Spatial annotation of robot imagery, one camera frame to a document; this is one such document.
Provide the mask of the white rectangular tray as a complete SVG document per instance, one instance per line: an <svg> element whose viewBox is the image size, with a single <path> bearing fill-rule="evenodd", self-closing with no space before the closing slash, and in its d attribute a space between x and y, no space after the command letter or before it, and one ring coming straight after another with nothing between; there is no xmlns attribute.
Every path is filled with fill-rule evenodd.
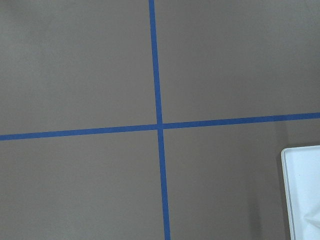
<svg viewBox="0 0 320 240"><path fill-rule="evenodd" d="M285 197L292 240L320 238L320 147L281 152Z"/></svg>

